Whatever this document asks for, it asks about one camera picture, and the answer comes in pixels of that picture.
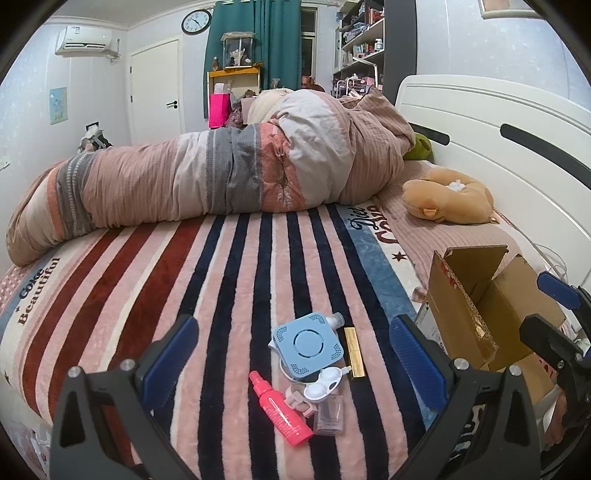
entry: green plush toy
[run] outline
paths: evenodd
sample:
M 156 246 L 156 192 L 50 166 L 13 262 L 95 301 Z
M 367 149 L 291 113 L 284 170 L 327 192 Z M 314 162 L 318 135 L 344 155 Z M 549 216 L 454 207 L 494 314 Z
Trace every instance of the green plush toy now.
M 414 147 L 403 157 L 404 160 L 426 160 L 431 155 L 431 142 L 425 135 L 416 134 Z

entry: rolled-up comforter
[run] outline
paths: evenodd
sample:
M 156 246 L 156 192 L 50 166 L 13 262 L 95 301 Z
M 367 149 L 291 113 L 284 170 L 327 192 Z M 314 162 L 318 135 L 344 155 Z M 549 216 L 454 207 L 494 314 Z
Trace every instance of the rolled-up comforter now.
M 299 90 L 281 99 L 270 122 L 243 131 L 111 147 L 49 168 L 11 218 L 8 253 L 25 266 L 96 228 L 364 202 L 402 170 L 413 145 L 397 113 L 384 123 L 359 106 Z

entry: wall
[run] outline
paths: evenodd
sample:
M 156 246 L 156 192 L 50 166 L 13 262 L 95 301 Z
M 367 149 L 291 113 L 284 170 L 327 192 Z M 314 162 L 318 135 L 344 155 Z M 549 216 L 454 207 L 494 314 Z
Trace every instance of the wall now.
M 126 50 L 131 54 L 169 38 L 180 36 L 183 62 L 183 113 L 187 132 L 208 128 L 207 120 L 203 117 L 203 62 L 209 29 L 199 35 L 183 34 L 181 23 L 192 10 L 194 8 L 187 8 L 129 30 Z
M 416 0 L 417 73 L 493 77 L 554 92 L 591 109 L 591 87 L 552 27 L 480 15 L 478 0 Z
M 317 7 L 316 17 L 316 78 L 318 85 L 329 92 L 332 90 L 335 69 L 335 28 L 338 7 Z
M 55 55 L 63 28 L 39 28 L 0 85 L 0 157 L 7 155 L 10 161 L 0 171 L 0 277 L 10 266 L 4 232 L 14 208 L 43 170 L 76 153 L 85 126 L 99 121 L 113 145 L 130 144 L 125 62 Z M 125 51 L 126 32 L 113 33 Z M 69 119 L 50 125 L 48 91 L 59 87 L 68 88 Z

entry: star print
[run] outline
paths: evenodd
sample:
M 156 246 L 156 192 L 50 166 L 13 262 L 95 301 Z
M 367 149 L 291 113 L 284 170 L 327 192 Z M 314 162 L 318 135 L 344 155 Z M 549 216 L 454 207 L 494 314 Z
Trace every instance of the star print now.
M 399 262 L 401 260 L 408 260 L 408 258 L 406 258 L 406 254 L 403 254 L 402 252 L 399 252 L 397 254 L 392 254 L 392 258 L 394 260 L 398 260 Z

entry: white cable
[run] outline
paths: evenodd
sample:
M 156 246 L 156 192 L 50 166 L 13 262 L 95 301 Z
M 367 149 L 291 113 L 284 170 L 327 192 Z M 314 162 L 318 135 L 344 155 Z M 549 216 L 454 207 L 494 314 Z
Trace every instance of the white cable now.
M 591 277 L 591 268 L 589 269 L 589 271 L 587 272 L 587 274 L 583 278 L 583 281 L 581 282 L 581 285 L 585 285 L 585 282 L 589 279 L 589 277 Z
M 117 52 L 115 53 L 114 56 L 109 56 L 108 53 L 105 54 L 105 57 L 111 62 L 113 63 L 115 60 L 119 60 L 121 58 L 121 54 L 119 53 L 119 45 L 121 43 L 121 39 L 118 38 L 117 39 Z
M 556 253 L 554 250 L 552 250 L 550 247 L 547 247 L 547 246 L 541 245 L 541 244 L 535 244 L 533 242 L 531 244 L 538 251 L 538 253 L 544 258 L 544 260 L 546 260 L 548 262 L 548 265 L 550 265 L 550 268 L 552 270 L 554 270 L 554 272 L 558 275 L 558 278 L 560 280 L 562 280 L 563 282 L 565 282 L 565 283 L 569 283 L 569 274 L 567 272 L 566 262 L 564 261 L 564 259 L 558 253 Z M 546 257 L 546 255 L 544 255 L 544 253 L 542 251 L 540 251 L 540 249 L 538 247 L 545 248 L 546 250 L 551 251 L 554 255 L 556 255 L 559 258 L 559 260 L 562 262 L 562 265 L 561 264 L 553 264 L 550 261 L 550 259 L 548 257 Z M 562 268 L 562 270 L 564 271 L 564 273 L 560 274 L 556 270 L 556 267 Z
M 284 370 L 283 368 L 283 361 L 281 359 L 279 359 L 279 369 L 281 370 L 281 373 L 285 375 L 285 377 L 293 383 L 301 383 L 299 380 L 295 380 L 294 378 L 291 378 Z

